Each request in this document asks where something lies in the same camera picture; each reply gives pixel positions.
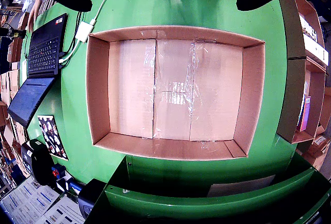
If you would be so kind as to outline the person hand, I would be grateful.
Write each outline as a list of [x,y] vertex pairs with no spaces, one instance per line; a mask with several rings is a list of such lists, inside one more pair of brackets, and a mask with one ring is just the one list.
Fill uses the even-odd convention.
[[31,9],[31,12],[29,13],[29,17],[28,17],[28,23],[27,23],[27,30],[32,33],[33,32],[33,28],[34,28],[34,23],[37,19],[38,16],[38,11],[40,8],[42,0],[35,0],[34,5]]

